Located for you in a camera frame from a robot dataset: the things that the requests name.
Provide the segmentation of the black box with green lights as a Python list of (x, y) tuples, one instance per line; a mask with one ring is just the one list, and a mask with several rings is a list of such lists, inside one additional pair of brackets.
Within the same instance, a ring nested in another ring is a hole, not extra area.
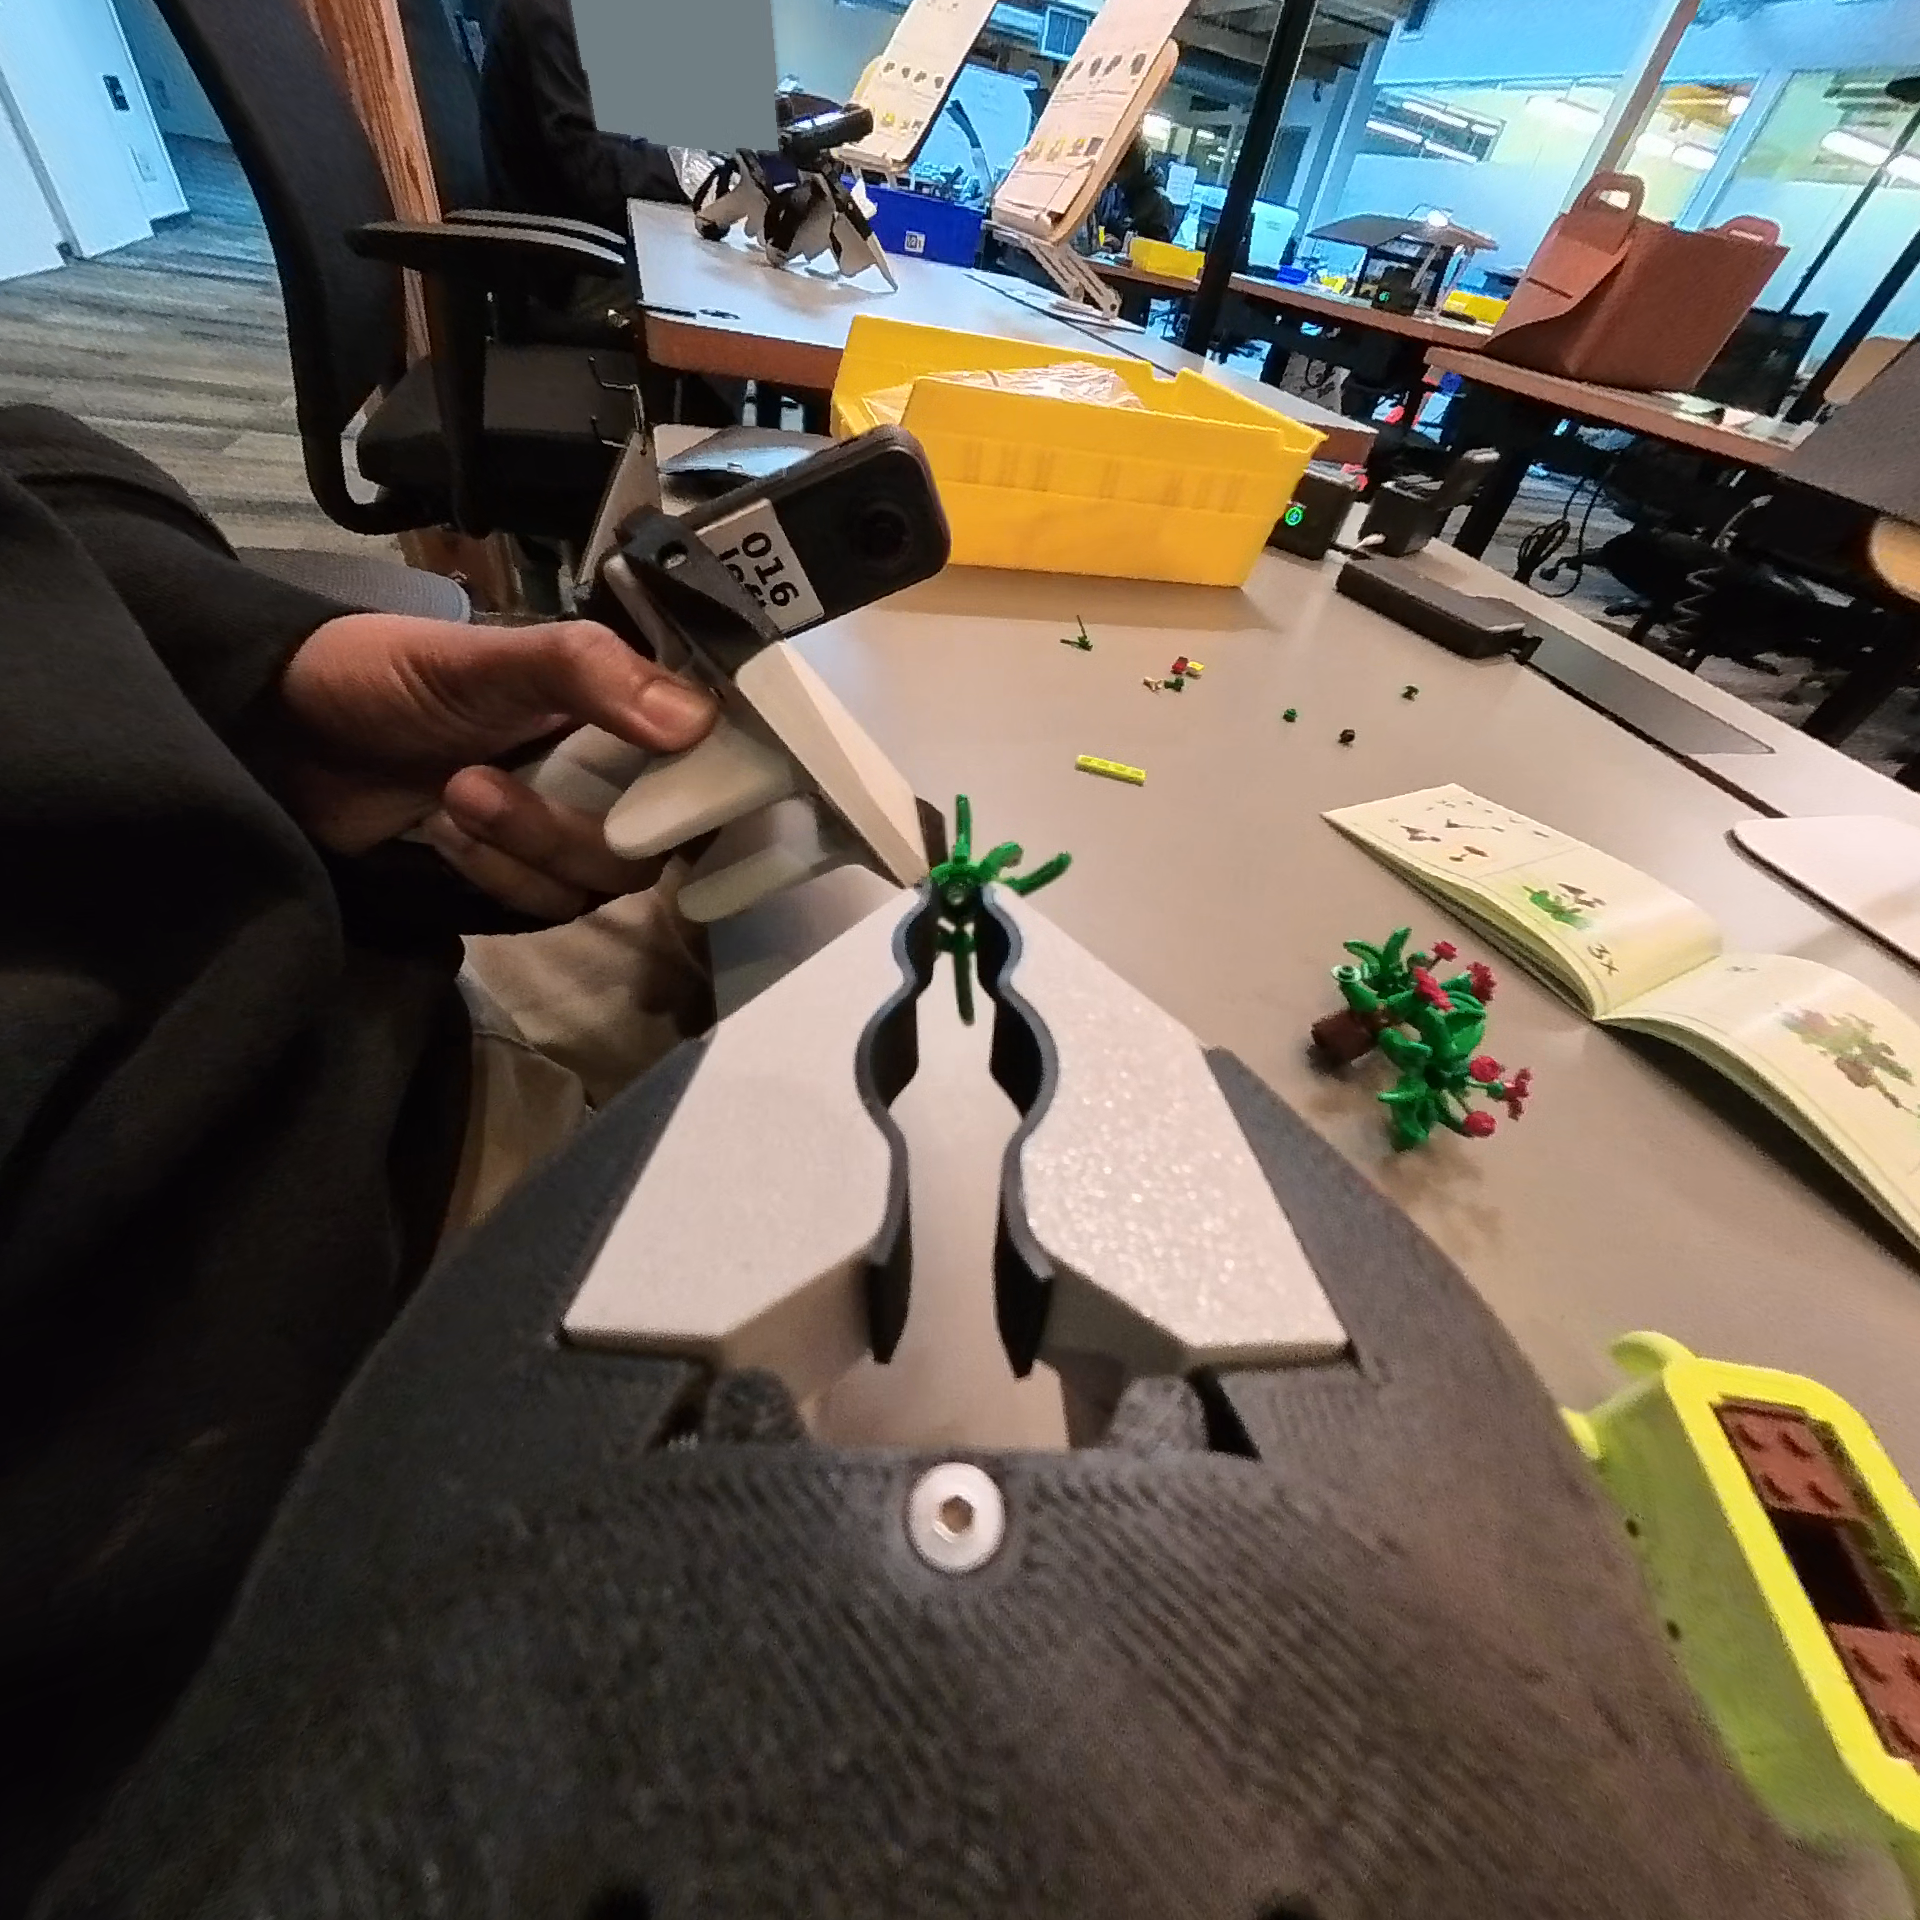
[(1310, 459), (1264, 546), (1319, 565), (1341, 538), (1365, 485), (1367, 472), (1357, 463)]

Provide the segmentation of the person's tan trousers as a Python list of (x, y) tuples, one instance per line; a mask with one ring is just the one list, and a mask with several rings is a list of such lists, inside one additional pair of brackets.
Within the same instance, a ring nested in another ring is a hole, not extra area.
[(443, 1240), (715, 1021), (707, 931), (681, 910), (684, 874), (688, 863), (669, 858), (652, 888), (582, 921), (468, 941), (470, 1099)]

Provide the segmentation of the tall printed sign board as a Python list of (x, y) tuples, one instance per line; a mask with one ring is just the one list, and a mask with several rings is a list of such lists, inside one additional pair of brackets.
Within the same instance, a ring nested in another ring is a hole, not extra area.
[(1142, 113), (1175, 71), (1188, 4), (1107, 4), (1063, 66), (990, 224), (1063, 246), (1110, 187)]

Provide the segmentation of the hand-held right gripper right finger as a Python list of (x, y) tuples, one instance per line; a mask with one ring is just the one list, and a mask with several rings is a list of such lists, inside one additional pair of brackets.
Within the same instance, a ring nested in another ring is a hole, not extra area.
[(1185, 1021), (1015, 895), (990, 899), (997, 1329), (1099, 1443), (1142, 1378), (1341, 1361), (1349, 1333)]

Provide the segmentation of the person's left hand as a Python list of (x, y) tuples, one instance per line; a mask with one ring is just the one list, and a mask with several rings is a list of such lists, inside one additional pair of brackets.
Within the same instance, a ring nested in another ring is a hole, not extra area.
[(597, 817), (507, 760), (578, 729), (681, 753), (715, 703), (595, 619), (497, 630), (365, 612), (298, 645), (268, 718), (275, 788), (328, 852), (419, 833), (479, 895), (566, 923), (652, 888), (665, 857), (615, 857)]

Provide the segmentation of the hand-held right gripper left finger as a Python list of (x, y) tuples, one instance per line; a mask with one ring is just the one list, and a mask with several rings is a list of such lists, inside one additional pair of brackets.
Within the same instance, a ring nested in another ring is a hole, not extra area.
[(562, 1316), (571, 1345), (771, 1371), (800, 1402), (895, 1357), (910, 1224), (879, 1069), (918, 1071), (883, 1051), (915, 910), (883, 891), (715, 1025)]

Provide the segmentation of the yellow plastic bin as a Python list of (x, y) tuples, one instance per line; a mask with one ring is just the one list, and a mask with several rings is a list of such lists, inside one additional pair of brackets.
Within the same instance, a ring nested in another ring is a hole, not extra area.
[[(1121, 368), (1151, 413), (918, 392), (923, 371), (1072, 360)], [(1203, 589), (1245, 584), (1325, 441), (1197, 371), (861, 315), (828, 429), (849, 441), (879, 423), (920, 444), (956, 565)]]

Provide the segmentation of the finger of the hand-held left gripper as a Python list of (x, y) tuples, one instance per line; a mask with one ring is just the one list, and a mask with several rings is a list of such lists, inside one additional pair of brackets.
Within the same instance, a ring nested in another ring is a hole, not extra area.
[(802, 775), (820, 814), (858, 863), (904, 888), (923, 881), (935, 858), (910, 779), (802, 652), (788, 639), (759, 645), (731, 687)]
[(695, 923), (731, 921), (840, 867), (902, 881), (902, 833), (879, 818), (861, 829), (826, 799), (776, 799), (715, 833), (680, 885), (680, 910)]

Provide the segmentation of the grey table with brown edge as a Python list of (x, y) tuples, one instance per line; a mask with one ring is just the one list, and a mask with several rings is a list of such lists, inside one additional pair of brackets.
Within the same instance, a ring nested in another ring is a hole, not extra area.
[(1325, 438), (1322, 459), (1365, 459), (1373, 432), (1310, 397), (1271, 390), (1158, 335), (1107, 327), (1098, 315), (1063, 310), (1048, 291), (1004, 274), (899, 258), (899, 284), (874, 274), (826, 276), (771, 269), (738, 239), (707, 242), (692, 211), (665, 201), (625, 201), (639, 276), (639, 341), (657, 368), (763, 378), (788, 392), (826, 395), (837, 383), (856, 316), (923, 324), (1046, 350), (1095, 350), (1197, 371), (1233, 395), (1282, 413)]

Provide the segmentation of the grey flat pouch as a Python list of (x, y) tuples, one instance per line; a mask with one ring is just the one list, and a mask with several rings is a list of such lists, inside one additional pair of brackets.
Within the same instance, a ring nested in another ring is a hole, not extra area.
[(669, 472), (684, 485), (707, 483), (720, 491), (788, 472), (791, 468), (800, 468), (802, 459), (833, 451), (833, 438), (754, 423), (726, 423), (719, 432), (695, 433), (688, 444), (680, 444), (677, 451), (669, 451), (665, 438), (665, 429), (658, 429), (658, 472)]

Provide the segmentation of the green plant with pink flowers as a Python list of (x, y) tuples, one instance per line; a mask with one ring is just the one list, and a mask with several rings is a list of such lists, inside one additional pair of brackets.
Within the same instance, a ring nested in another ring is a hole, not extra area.
[(1496, 972), (1462, 964), (1452, 943), (1415, 948), (1397, 928), (1383, 941), (1345, 941), (1333, 971), (1339, 1008), (1310, 1025), (1322, 1069), (1382, 1058), (1383, 1135), (1397, 1153), (1436, 1133), (1489, 1141), (1497, 1121), (1521, 1121), (1535, 1073), (1504, 1069), (1486, 1045)]

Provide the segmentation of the lime toy brick pot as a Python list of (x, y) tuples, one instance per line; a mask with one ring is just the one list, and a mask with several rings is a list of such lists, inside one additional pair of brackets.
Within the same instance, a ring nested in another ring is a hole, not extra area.
[(1878, 1849), (1915, 1887), (1915, 1497), (1830, 1389), (1609, 1347), (1624, 1383), (1563, 1412), (1616, 1501), (1658, 1626), (1765, 1811)]

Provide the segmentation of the clear plastic bag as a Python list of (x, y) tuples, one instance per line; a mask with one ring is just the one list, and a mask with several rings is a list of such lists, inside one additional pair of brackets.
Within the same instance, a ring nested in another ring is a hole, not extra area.
[(1150, 397), (1131, 385), (1121, 368), (1091, 360), (1009, 368), (949, 368), (923, 371), (918, 378), (918, 392), (935, 385), (1104, 413), (1151, 413)]

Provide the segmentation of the black boxy device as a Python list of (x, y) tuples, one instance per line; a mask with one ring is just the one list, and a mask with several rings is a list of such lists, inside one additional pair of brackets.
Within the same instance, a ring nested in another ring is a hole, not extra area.
[(1367, 558), (1409, 558), (1433, 543), (1452, 510), (1476, 500), (1497, 471), (1496, 448), (1471, 448), (1452, 456), (1444, 472), (1403, 472), (1367, 491), (1367, 514), (1354, 552)]

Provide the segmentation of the black and white machine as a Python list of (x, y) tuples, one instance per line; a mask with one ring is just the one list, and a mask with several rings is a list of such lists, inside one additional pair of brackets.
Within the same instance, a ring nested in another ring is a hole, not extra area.
[(874, 130), (866, 104), (797, 119), (779, 130), (776, 160), (793, 181), (776, 181), (767, 156), (734, 151), (692, 193), (692, 224), (706, 242), (743, 230), (771, 269), (833, 260), (840, 276), (874, 270), (899, 291), (891, 260), (867, 211), (846, 187), (837, 153)]

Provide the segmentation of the long brown desk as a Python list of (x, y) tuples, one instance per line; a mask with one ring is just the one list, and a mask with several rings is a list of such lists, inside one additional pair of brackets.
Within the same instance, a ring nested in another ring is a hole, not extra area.
[(1513, 510), (1523, 472), (1562, 423), (1604, 423), (1729, 468), (1776, 468), (1816, 432), (1812, 421), (1765, 415), (1711, 421), (1707, 406), (1690, 395), (1642, 395), (1572, 383), (1497, 361), (1471, 350), (1428, 350), (1423, 361), (1436, 375), (1460, 375), (1467, 392), (1491, 406), (1491, 423), (1480, 444), (1489, 444), (1497, 459), (1448, 538), (1470, 558), (1482, 558)]

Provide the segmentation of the short printed sign board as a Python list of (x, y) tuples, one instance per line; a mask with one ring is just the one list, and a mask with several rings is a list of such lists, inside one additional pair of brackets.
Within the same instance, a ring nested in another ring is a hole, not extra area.
[(874, 121), (861, 139), (843, 148), (851, 165), (883, 176), (910, 171), (991, 9), (997, 4), (908, 4), (851, 93), (851, 104)]

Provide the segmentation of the wooden diagonal beam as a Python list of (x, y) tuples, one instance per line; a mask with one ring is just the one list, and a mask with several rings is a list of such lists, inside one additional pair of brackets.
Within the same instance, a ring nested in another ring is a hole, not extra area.
[(300, 4), (373, 139), (398, 222), (440, 222), (400, 4)]

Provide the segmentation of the green toy leaf stem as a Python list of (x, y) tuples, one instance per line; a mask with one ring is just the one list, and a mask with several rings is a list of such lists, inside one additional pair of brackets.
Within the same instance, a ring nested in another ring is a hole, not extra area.
[(930, 867), (935, 899), (935, 949), (949, 960), (952, 971), (952, 1006), (962, 1025), (977, 1021), (977, 931), (982, 914), (986, 888), (1002, 885), (1024, 899), (1063, 878), (1075, 857), (1054, 852), (1030, 873), (1021, 873), (1024, 849), (1019, 841), (997, 841), (982, 852), (972, 849), (972, 799), (956, 793), (952, 799), (952, 838), (945, 858)]

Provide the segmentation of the white desk stand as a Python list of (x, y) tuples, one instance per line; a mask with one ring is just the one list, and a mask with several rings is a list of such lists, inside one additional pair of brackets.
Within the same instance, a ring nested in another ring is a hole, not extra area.
[(1802, 891), (1915, 965), (1915, 825), (1882, 814), (1750, 818), (1729, 841), (1774, 878)]

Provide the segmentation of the black office chair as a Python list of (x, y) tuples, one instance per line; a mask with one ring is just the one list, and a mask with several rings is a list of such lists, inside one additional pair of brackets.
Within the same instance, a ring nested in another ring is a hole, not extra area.
[(303, 4), (160, 4), (265, 218), (303, 472), (354, 535), (584, 543), (639, 429), (625, 350), (518, 343), (497, 310), (550, 276), (625, 281), (578, 222), (406, 222)]
[(1745, 415), (1776, 415), (1825, 324), (1825, 310), (1752, 308), (1707, 361), (1690, 395)]

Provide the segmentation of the open instruction booklet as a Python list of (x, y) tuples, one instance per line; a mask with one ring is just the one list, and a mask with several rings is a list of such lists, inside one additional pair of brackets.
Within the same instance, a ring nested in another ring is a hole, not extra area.
[(1604, 1027), (1677, 1045), (1765, 1106), (1915, 1244), (1915, 1020), (1714, 919), (1569, 833), (1436, 785), (1325, 811)]

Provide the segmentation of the brown tote bag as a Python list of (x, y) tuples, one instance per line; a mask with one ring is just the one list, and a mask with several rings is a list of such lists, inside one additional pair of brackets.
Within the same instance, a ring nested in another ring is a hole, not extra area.
[(1638, 176), (1597, 174), (1545, 231), (1482, 354), (1606, 390), (1688, 392), (1782, 258), (1774, 218), (1674, 230), (1642, 211)]

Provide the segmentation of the black flat case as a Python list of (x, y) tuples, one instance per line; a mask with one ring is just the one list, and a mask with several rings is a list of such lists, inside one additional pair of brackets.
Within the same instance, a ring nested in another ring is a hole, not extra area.
[(1334, 593), (1456, 660), (1532, 660), (1541, 642), (1513, 601), (1467, 593), (1391, 558), (1349, 558), (1334, 575)]

